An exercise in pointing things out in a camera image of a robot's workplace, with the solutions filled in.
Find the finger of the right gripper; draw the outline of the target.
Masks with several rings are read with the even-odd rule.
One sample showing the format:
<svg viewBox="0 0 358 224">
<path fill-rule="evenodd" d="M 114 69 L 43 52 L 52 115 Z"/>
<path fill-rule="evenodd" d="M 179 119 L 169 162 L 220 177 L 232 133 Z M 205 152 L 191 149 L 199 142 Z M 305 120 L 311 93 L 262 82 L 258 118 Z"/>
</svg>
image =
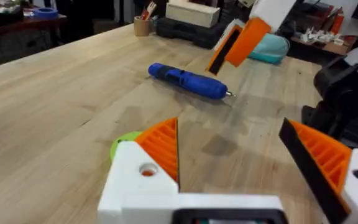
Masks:
<svg viewBox="0 0 358 224">
<path fill-rule="evenodd" d="M 227 25 L 222 36 L 213 48 L 214 55 L 206 68 L 209 73 L 214 75 L 218 74 L 222 65 L 226 61 L 226 55 L 231 50 L 235 41 L 238 39 L 243 28 L 244 23 L 239 19 L 234 19 Z"/>
<path fill-rule="evenodd" d="M 226 61 L 238 67 L 265 34 L 278 31 L 295 3 L 296 0 L 256 0 L 249 20 L 225 56 Z"/>
</svg>

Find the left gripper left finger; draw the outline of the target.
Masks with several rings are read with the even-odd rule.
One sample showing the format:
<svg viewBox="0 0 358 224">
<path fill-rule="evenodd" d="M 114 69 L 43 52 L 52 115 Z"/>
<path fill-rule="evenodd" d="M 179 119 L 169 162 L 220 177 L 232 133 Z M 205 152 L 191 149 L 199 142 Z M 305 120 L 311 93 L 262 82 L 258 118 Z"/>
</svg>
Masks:
<svg viewBox="0 0 358 224">
<path fill-rule="evenodd" d="M 117 138 L 110 148 L 110 159 L 98 222 L 124 223 L 122 203 L 127 196 L 178 192 L 178 118 Z"/>
</svg>

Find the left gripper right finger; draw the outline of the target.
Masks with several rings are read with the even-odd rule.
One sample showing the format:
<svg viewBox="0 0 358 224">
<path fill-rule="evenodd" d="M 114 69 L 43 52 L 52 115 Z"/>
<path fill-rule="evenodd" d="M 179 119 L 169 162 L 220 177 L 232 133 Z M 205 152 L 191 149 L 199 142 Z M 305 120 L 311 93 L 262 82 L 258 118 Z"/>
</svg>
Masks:
<svg viewBox="0 0 358 224">
<path fill-rule="evenodd" d="M 284 119 L 279 137 L 295 161 L 327 224 L 358 224 L 358 148 Z"/>
</svg>

